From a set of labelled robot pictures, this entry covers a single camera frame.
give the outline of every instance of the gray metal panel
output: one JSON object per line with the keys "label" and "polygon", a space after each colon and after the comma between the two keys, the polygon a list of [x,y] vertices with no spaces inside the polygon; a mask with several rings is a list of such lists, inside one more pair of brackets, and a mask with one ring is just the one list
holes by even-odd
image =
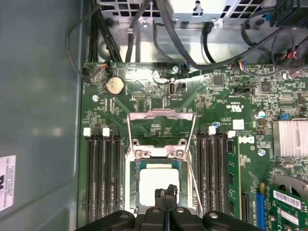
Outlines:
{"label": "gray metal panel", "polygon": [[[80,87],[64,37],[81,6],[0,0],[0,157],[16,155],[14,204],[0,212],[2,231],[76,228]],[[78,28],[71,38],[75,59],[85,57]]]}

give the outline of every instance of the blue pcie slot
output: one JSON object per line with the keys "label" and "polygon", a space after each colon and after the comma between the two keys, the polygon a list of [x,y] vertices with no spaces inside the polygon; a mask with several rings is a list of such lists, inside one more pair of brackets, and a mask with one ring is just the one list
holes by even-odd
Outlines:
{"label": "blue pcie slot", "polygon": [[257,209],[257,226],[262,230],[266,230],[264,195],[262,195],[259,192],[256,193],[256,209]]}

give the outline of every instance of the cable clip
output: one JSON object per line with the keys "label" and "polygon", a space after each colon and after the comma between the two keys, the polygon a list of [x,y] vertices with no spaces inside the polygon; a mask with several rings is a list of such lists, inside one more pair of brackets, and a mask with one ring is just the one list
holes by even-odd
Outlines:
{"label": "cable clip", "polygon": [[128,34],[134,34],[134,28],[127,28],[126,33]]}

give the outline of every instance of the blue connector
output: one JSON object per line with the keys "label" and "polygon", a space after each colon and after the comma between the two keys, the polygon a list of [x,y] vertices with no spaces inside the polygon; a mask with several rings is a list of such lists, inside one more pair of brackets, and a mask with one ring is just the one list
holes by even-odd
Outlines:
{"label": "blue connector", "polygon": [[282,113],[279,116],[279,119],[281,119],[281,120],[288,120],[288,119],[290,119],[290,114],[289,113]]}
{"label": "blue connector", "polygon": [[266,230],[264,195],[262,195],[259,192],[256,193],[256,209],[257,209],[257,226],[262,230]]}

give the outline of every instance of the heatsink fins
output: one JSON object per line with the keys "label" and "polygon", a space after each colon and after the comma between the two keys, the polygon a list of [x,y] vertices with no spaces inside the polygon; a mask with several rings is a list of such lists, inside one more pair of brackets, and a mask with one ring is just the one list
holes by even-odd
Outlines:
{"label": "heatsink fins", "polygon": [[273,121],[274,155],[308,157],[308,120]]}

